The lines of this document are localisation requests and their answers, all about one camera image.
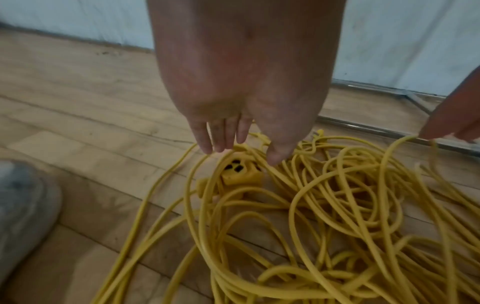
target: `metal frame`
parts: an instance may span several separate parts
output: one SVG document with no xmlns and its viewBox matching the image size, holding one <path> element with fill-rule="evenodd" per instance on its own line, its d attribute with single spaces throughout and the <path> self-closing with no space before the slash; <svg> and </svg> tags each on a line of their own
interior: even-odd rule
<svg viewBox="0 0 480 304">
<path fill-rule="evenodd" d="M 355 89 L 383 92 L 383 93 L 388 93 L 392 95 L 402 96 L 407 100 L 409 100 L 417 108 L 425 112 L 427 115 L 430 115 L 433 111 L 433 108 L 428 103 L 426 103 L 418 94 L 411 91 L 398 90 L 393 88 L 380 87 L 375 85 L 362 84 L 357 82 L 350 82 L 350 81 L 343 81 L 343 80 L 336 80 L 336 79 L 334 79 L 332 83 L 335 85 L 347 86 Z M 325 117 L 321 115 L 317 117 L 317 121 L 324 124 L 329 124 L 337 127 L 342 127 L 350 130 L 360 131 L 360 132 L 374 134 L 374 135 L 383 136 L 383 137 L 392 138 L 392 139 L 398 139 L 407 135 L 411 135 L 411 134 L 397 132 L 397 131 L 393 131 L 385 128 L 379 128 L 379 127 L 374 127 L 370 125 L 354 123 L 350 121 Z M 426 146 L 430 145 L 428 140 L 421 139 L 421 138 L 414 139 L 412 140 L 412 142 L 415 142 L 421 145 L 426 145 Z M 456 144 L 455 142 L 451 142 L 451 143 L 437 142 L 437 145 L 441 149 L 455 151 L 455 152 L 462 153 L 469 156 L 480 157 L 480 145 L 477 144 L 476 142 L 468 142 L 468 143 L 470 143 L 470 145 L 462 145 L 461 143 Z"/>
</svg>

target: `wall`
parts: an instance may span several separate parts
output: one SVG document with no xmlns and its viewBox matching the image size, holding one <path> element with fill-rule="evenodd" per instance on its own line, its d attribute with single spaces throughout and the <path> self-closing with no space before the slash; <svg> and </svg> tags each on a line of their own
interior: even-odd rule
<svg viewBox="0 0 480 304">
<path fill-rule="evenodd" d="M 0 0 L 0 22 L 153 47 L 143 0 Z M 479 30 L 478 0 L 350 0 L 334 78 L 447 95 L 480 65 Z"/>
</svg>

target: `skin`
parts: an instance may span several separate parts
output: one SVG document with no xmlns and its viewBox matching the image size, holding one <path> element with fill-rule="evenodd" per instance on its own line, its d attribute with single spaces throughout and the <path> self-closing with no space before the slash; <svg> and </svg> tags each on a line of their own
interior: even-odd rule
<svg viewBox="0 0 480 304">
<path fill-rule="evenodd" d="M 147 5 L 162 80 L 200 148 L 209 154 L 231 149 L 235 137 L 243 143 L 255 119 L 271 139 L 269 164 L 288 158 L 327 96 L 345 0 L 148 0 Z M 479 69 L 435 110 L 420 136 L 480 136 L 475 84 Z"/>
</svg>

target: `shoe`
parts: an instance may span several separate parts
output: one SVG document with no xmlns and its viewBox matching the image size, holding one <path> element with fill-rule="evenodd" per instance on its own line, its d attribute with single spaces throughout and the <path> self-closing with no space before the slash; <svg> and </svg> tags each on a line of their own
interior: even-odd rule
<svg viewBox="0 0 480 304">
<path fill-rule="evenodd" d="M 62 205 L 58 184 L 32 166 L 0 160 L 0 285 L 43 240 Z"/>
</svg>

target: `yellow extension cord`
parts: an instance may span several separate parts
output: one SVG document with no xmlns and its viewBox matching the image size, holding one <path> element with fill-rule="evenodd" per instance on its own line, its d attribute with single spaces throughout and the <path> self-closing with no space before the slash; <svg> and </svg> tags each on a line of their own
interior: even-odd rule
<svg viewBox="0 0 480 304">
<path fill-rule="evenodd" d="M 459 267 L 462 263 L 474 271 L 480 270 L 480 232 L 445 207 L 446 203 L 456 204 L 480 220 L 480 205 L 439 175 L 434 143 L 429 167 L 417 164 L 410 170 L 395 160 L 392 153 L 413 136 L 399 139 L 383 150 L 358 138 L 324 136 L 320 130 L 311 141 L 300 142 L 289 160 L 271 167 L 264 153 L 270 141 L 265 135 L 252 135 L 261 140 L 261 148 L 236 145 L 223 156 L 208 179 L 200 209 L 193 210 L 191 196 L 197 194 L 190 188 L 195 172 L 208 155 L 203 157 L 188 176 L 184 197 L 162 212 L 131 254 L 131 259 L 126 261 L 155 188 L 181 164 L 195 145 L 153 185 L 140 206 L 111 273 L 92 304 L 104 304 L 112 296 L 114 304 L 122 303 L 139 259 L 162 236 L 185 221 L 194 246 L 171 278 L 163 303 L 171 303 L 198 254 L 210 268 L 215 304 L 251 304 L 262 299 L 277 304 L 296 301 L 303 304 L 352 304 L 377 297 L 391 304 L 480 302 L 480 284 Z M 339 144 L 336 140 L 348 140 L 354 145 Z M 254 160 L 277 189 L 269 191 L 245 185 L 223 192 L 221 174 L 234 159 Z M 435 179 L 442 190 L 428 187 L 422 178 L 425 175 Z M 270 201 L 260 202 L 249 197 L 238 199 L 243 193 L 261 193 L 269 196 Z M 405 199 L 416 203 L 432 219 L 441 242 L 399 232 Z M 180 203 L 184 204 L 184 215 L 164 223 Z M 226 217 L 227 209 L 237 207 L 235 210 L 238 210 L 239 206 L 243 211 Z M 272 210 L 288 213 L 288 223 L 285 224 L 289 227 L 294 249 L 262 215 Z M 246 218 L 258 220 L 272 231 L 289 264 L 272 264 L 229 235 L 230 228 Z M 300 225 L 309 234 L 299 235 L 297 227 Z M 332 254 L 328 251 L 329 245 L 338 237 L 347 240 L 350 249 Z M 317 244 L 314 260 L 302 245 L 301 239 L 305 241 L 306 238 Z M 474 258 L 454 250 L 454 246 L 463 247 Z M 227 247 L 239 249 L 262 267 L 256 281 L 232 272 Z"/>
</svg>

